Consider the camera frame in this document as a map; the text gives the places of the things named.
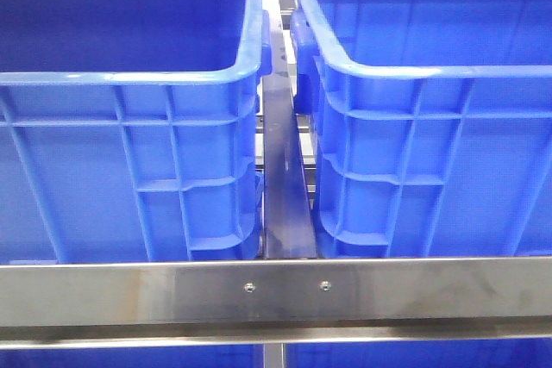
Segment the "steel rack centre divider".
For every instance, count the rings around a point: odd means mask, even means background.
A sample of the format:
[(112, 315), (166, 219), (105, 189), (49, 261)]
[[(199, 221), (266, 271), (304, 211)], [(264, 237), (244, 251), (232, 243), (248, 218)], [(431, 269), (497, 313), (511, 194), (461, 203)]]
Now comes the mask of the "steel rack centre divider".
[(270, 24), (273, 72), (263, 80), (265, 257), (314, 259), (317, 246), (304, 175), (283, 29)]

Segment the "left blue plastic crate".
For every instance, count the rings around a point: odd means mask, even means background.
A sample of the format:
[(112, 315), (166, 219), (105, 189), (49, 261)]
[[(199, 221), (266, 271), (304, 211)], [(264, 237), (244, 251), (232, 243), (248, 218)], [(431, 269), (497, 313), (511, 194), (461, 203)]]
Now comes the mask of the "left blue plastic crate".
[(1, 0), (1, 261), (252, 259), (262, 0)]

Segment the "blue plastic crate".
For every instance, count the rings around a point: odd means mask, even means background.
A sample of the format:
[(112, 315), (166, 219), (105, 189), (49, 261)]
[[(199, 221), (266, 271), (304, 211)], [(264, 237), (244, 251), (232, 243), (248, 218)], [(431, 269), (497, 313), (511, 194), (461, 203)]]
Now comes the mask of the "blue plastic crate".
[(551, 252), (551, 0), (299, 0), (325, 258)]
[(252, 259), (262, 0), (1, 0), (1, 261)]

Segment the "right blue plastic crate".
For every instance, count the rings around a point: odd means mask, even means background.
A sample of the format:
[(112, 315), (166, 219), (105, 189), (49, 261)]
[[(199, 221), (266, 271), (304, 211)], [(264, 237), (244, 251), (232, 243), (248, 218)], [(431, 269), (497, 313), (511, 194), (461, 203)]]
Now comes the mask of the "right blue plastic crate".
[(551, 0), (299, 0), (325, 258), (551, 252)]

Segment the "lower left blue crate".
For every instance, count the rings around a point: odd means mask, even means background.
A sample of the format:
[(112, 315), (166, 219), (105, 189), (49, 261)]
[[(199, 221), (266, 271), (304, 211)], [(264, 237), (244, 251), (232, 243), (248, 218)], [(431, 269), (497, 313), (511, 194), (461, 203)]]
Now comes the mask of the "lower left blue crate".
[(259, 346), (2, 350), (2, 367), (261, 367)]

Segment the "lower right blue crate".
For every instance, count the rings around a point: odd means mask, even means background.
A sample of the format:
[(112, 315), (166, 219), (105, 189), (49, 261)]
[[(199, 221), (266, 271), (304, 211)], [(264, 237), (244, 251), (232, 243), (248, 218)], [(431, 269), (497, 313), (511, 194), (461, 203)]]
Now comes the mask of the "lower right blue crate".
[(550, 367), (550, 339), (310, 343), (286, 347), (289, 367)]

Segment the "left rail screw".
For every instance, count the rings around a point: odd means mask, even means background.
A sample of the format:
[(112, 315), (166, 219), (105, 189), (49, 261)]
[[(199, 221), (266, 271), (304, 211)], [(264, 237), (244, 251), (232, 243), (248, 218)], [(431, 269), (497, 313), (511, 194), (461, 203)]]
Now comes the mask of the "left rail screw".
[(255, 285), (251, 282), (249, 283), (245, 283), (244, 286), (243, 286), (243, 289), (247, 292), (247, 293), (252, 293), (255, 291)]

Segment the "rail screw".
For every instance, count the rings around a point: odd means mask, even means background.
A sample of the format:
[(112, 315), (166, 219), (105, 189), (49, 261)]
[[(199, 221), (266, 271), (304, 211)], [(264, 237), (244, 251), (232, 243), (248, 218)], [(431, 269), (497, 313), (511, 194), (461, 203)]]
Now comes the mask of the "rail screw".
[(255, 285), (251, 282), (249, 283), (245, 283), (244, 286), (243, 286), (243, 289), (247, 292), (247, 293), (252, 293), (255, 291)]
[(329, 291), (331, 289), (332, 285), (331, 285), (331, 282), (330, 281), (322, 281), (320, 284), (319, 284), (319, 288), (320, 290), (322, 291)]

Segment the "right rail screw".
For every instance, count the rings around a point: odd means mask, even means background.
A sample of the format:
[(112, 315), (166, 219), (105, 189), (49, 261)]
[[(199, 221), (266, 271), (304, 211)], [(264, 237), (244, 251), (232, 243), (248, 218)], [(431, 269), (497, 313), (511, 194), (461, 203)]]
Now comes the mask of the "right rail screw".
[(322, 291), (329, 291), (331, 289), (332, 285), (331, 285), (331, 282), (330, 281), (322, 281), (320, 284), (319, 284), (319, 288), (320, 290)]

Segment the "steel rack front rail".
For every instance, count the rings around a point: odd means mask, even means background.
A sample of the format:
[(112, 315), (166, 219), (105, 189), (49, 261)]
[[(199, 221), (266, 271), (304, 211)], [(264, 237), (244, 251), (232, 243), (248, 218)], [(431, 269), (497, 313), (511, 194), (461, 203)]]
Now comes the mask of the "steel rack front rail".
[[(330, 281), (331, 289), (319, 284)], [(243, 286), (253, 283), (255, 291)], [(548, 337), (548, 257), (1, 270), (4, 349)]]

